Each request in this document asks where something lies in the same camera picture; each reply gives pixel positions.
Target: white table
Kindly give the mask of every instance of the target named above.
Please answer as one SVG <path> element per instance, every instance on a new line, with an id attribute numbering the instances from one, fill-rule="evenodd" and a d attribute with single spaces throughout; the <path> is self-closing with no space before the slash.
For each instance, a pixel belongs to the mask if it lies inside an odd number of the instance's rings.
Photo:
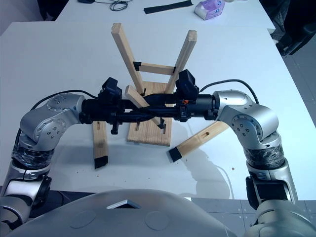
<path id="1" fill-rule="evenodd" d="M 41 98 L 66 89 L 97 94 L 108 78 L 123 90 L 132 83 L 111 36 L 110 23 L 13 23 L 1 39 L 0 184 L 21 117 Z M 315 137 L 309 113 L 269 33 L 263 28 L 216 27 L 207 30 L 170 24 L 125 24 L 135 59 L 174 65 L 188 29 L 197 43 L 186 68 L 200 88 L 223 79 L 243 79 L 261 104 L 276 111 L 285 155 L 299 199 L 316 199 Z M 144 80 L 168 76 L 142 73 Z M 208 89 L 238 89 L 238 83 Z M 174 122 L 171 147 L 210 124 L 193 118 Z M 169 147 L 126 142 L 128 124 L 118 135 L 108 126 L 109 165 L 95 170 L 92 126 L 74 125 L 61 138 L 52 161 L 52 189 L 101 192 L 120 188 L 166 190 L 186 197 L 246 199 L 248 175 L 242 147 L 229 129 L 176 163 Z"/>
<path id="2" fill-rule="evenodd" d="M 57 21 L 83 21 L 83 22 L 123 22 L 123 23 L 181 23 L 181 24 L 202 24 L 220 26 L 247 26 L 263 27 L 272 33 L 276 28 L 259 3 L 259 0 L 245 0 L 227 2 L 222 15 L 202 20 L 194 13 L 195 6 L 200 0 L 192 0 L 193 6 L 179 9 L 172 9 L 153 14 L 145 14 L 144 7 L 166 5 L 177 0 L 134 0 L 128 4 L 128 8 L 113 12 L 108 4 L 93 3 L 86 4 L 78 0 L 69 0 Z"/>

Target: black rubber foot cap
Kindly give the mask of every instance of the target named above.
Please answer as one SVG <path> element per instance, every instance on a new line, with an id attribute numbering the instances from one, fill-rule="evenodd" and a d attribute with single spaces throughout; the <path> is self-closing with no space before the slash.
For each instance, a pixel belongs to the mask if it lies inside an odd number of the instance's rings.
<path id="1" fill-rule="evenodd" d="M 94 168 L 97 169 L 97 168 L 100 168 L 104 165 L 107 165 L 108 160 L 109 160 L 108 156 L 95 158 L 94 159 Z"/>
<path id="2" fill-rule="evenodd" d="M 176 162 L 177 160 L 181 159 L 182 158 L 182 155 L 181 153 L 179 152 L 178 148 L 175 147 L 171 150 L 169 150 L 169 154 L 171 156 L 171 159 L 173 162 Z"/>

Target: tissue box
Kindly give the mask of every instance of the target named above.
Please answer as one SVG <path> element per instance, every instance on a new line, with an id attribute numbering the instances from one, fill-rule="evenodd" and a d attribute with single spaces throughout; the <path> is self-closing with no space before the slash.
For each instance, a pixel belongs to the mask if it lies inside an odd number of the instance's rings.
<path id="1" fill-rule="evenodd" d="M 219 16 L 223 12 L 225 0 L 200 1 L 194 12 L 203 20 Z"/>

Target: black electrical tape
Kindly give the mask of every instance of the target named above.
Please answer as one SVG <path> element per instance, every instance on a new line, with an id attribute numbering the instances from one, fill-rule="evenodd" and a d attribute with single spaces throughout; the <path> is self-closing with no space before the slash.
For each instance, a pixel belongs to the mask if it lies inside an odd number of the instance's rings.
<path id="1" fill-rule="evenodd" d="M 146 7 L 144 8 L 144 11 L 146 14 L 155 13 L 159 11 L 167 11 L 174 8 L 180 8 L 185 6 L 192 6 L 191 0 L 177 2 L 169 5 L 163 5 L 163 6 L 153 6 L 153 7 Z"/>
<path id="2" fill-rule="evenodd" d="M 133 62 L 135 70 L 139 71 L 139 67 L 142 65 L 141 62 Z"/>
<path id="3" fill-rule="evenodd" d="M 145 95 L 145 93 L 146 93 L 146 87 L 145 87 L 145 89 L 144 89 L 144 92 L 143 92 L 143 93 L 141 93 L 140 95 L 141 95 L 141 96 L 144 96 L 144 95 Z"/>
<path id="4" fill-rule="evenodd" d="M 158 125 L 158 128 L 164 129 L 164 119 L 160 118 L 160 124 Z"/>
<path id="5" fill-rule="evenodd" d="M 179 152 L 178 148 L 175 147 L 171 150 L 169 150 L 169 154 L 171 156 L 171 159 L 173 162 L 176 162 L 177 160 L 181 159 L 182 158 L 182 155 L 181 153 Z"/>
<path id="6" fill-rule="evenodd" d="M 106 164 L 108 164 L 109 157 L 108 156 L 103 156 L 103 157 L 98 157 L 94 159 L 94 168 L 100 168 Z"/>

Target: white wall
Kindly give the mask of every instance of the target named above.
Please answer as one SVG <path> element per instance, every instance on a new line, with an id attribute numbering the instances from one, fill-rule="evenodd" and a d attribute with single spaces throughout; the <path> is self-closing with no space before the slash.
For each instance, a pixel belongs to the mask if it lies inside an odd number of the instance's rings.
<path id="1" fill-rule="evenodd" d="M 12 22 L 42 20 L 37 0 L 0 0 L 0 36 Z"/>

